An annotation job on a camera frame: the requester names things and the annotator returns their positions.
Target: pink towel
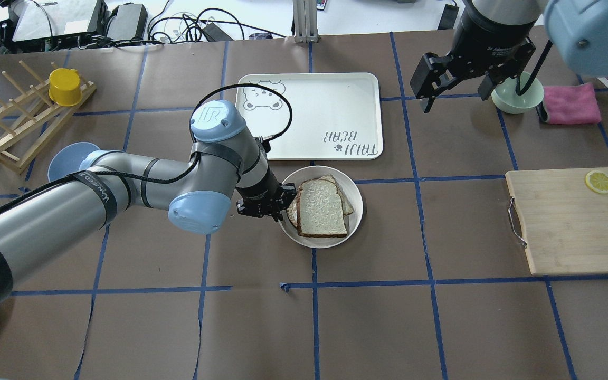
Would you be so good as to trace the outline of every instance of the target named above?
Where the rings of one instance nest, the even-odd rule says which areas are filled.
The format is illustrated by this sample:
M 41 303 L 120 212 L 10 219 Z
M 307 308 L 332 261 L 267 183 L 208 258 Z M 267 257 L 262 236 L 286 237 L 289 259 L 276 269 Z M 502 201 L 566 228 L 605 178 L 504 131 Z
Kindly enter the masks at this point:
M 545 86 L 543 102 L 536 107 L 542 122 L 596 124 L 602 121 L 592 83 L 581 86 Z

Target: metal handle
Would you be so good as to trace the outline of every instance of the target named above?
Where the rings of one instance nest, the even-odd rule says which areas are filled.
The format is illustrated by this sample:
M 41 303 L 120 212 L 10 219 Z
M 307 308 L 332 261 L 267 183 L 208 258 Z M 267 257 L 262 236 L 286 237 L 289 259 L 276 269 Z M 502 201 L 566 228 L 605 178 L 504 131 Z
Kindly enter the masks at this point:
M 522 239 L 522 236 L 519 235 L 519 233 L 517 233 L 516 228 L 515 228 L 515 222 L 513 221 L 513 213 L 511 212 L 511 210 L 514 210 L 514 206 L 515 205 L 515 197 L 511 197 L 511 202 L 508 205 L 508 220 L 511 221 L 511 229 L 513 230 L 513 233 L 515 234 L 515 236 L 517 236 L 517 238 L 520 240 L 520 244 L 522 244 L 522 247 L 526 248 L 527 247 L 527 242 Z

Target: robotic arm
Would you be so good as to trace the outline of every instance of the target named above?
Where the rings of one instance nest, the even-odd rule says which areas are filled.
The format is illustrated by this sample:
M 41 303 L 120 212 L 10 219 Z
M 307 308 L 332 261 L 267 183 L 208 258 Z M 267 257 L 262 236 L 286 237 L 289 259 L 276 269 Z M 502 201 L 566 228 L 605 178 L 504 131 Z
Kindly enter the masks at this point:
M 508 78 L 517 78 L 536 50 L 527 37 L 543 13 L 550 40 L 568 67 L 591 77 L 608 76 L 608 0 L 464 0 L 466 8 L 451 51 L 426 53 L 410 85 L 424 112 L 461 81 L 483 77 L 487 99 Z
M 234 105 L 210 101 L 196 108 L 190 123 L 196 142 L 189 163 L 94 145 L 97 150 L 81 158 L 71 153 L 74 145 L 58 153 L 54 161 L 65 168 L 60 178 L 49 178 L 47 188 L 0 210 L 0 302 L 14 284 L 131 205 L 167 210 L 179 228 L 210 234 L 222 225 L 236 189 L 243 196 L 239 214 L 282 220 L 295 186 L 278 183 L 262 144 Z

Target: lemon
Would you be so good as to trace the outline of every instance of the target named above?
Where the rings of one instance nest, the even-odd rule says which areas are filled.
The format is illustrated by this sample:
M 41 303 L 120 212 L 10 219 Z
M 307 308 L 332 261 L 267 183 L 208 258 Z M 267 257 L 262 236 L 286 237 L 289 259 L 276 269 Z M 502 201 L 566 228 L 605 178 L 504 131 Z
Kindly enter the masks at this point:
M 589 171 L 586 175 L 586 186 L 596 193 L 608 193 L 608 175 L 599 170 Z

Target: brown table surface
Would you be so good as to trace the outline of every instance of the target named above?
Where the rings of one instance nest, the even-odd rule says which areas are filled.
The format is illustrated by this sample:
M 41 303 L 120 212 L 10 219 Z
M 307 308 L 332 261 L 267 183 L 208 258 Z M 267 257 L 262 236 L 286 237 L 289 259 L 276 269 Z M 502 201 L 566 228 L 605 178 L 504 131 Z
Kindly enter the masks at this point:
M 539 50 L 547 40 L 543 28 L 531 37 Z M 608 166 L 608 90 L 553 50 L 539 79 L 593 81 L 600 125 L 503 115 L 473 94 L 479 80 L 424 115 L 408 81 L 420 55 L 446 53 L 451 38 L 400 32 L 323 36 L 312 46 L 274 39 L 0 56 L 0 72 L 22 82 L 21 58 L 43 75 L 51 61 L 75 68 L 98 87 L 31 170 L 0 166 L 0 204 L 43 184 L 50 159 L 75 141 L 185 159 L 193 106 L 246 74 L 371 72 L 385 143 L 372 161 L 315 162 L 356 180 L 366 205 L 355 235 L 329 250 L 301 247 L 266 219 L 230 217 L 199 236 L 166 212 L 128 210 L 0 305 L 0 377 L 180 379 L 197 365 L 199 379 L 608 378 L 608 275 L 531 277 L 504 181 L 513 169 Z M 0 96 L 9 94 L 0 76 Z M 280 179 L 309 164 L 272 162 Z

